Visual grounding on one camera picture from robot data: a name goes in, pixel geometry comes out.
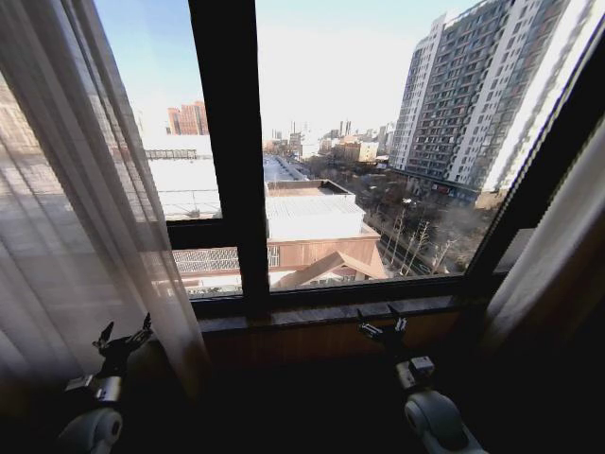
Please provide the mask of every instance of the blue sky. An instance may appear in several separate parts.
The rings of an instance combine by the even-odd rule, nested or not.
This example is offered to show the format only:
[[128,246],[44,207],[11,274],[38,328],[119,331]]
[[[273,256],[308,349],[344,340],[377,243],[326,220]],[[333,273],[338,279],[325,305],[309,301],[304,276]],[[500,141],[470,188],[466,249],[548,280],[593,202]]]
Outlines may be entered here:
[[[167,107],[203,97],[186,0],[95,3],[135,115],[161,131]],[[264,135],[292,121],[316,135],[341,119],[361,130],[394,121],[416,42],[474,3],[257,0]]]

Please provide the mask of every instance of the curtain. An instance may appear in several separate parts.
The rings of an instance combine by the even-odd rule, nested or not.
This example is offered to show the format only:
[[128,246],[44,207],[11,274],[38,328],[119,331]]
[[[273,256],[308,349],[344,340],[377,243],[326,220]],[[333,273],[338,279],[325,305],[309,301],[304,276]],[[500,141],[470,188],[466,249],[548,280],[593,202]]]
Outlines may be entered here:
[[487,309],[486,353],[555,352],[605,299],[601,124]]
[[0,2],[0,374],[94,373],[153,330],[185,389],[207,355],[128,98],[89,0]]

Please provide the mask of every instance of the black window frame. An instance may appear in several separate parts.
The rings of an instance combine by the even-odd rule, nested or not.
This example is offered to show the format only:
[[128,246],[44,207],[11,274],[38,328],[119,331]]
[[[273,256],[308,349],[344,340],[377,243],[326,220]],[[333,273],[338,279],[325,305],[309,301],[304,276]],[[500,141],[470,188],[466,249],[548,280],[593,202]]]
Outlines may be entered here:
[[457,307],[485,305],[507,275],[495,271],[500,258],[520,229],[536,227],[603,115],[594,102],[603,79],[601,20],[466,272],[269,291],[254,1],[189,0],[189,8],[222,218],[169,221],[168,234],[175,250],[236,247],[243,288],[239,295],[192,298],[198,317],[435,296],[452,296]]

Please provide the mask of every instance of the window sill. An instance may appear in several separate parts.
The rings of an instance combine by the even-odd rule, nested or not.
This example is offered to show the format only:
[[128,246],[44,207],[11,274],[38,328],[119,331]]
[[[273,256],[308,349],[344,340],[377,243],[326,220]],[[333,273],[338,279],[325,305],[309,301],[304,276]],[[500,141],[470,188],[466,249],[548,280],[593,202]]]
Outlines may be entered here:
[[202,334],[226,333],[243,330],[268,330],[305,325],[350,323],[357,320],[357,309],[361,309],[368,319],[387,319],[392,317],[387,305],[391,305],[402,316],[413,317],[442,312],[462,311],[483,306],[487,300],[482,298],[462,302],[452,296],[413,298],[388,303],[365,303],[349,306],[313,306],[290,309],[276,309],[264,316],[257,317],[213,317],[199,319]]

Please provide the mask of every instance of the apartment building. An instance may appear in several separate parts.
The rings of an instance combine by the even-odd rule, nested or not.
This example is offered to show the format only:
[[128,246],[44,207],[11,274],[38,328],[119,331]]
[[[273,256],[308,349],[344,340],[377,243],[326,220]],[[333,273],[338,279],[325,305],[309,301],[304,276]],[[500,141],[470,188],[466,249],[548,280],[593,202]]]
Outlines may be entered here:
[[203,101],[168,108],[168,124],[173,135],[207,135],[208,120]]
[[[476,199],[568,4],[486,0],[435,21],[412,58],[389,165]],[[419,50],[431,39],[424,68]]]

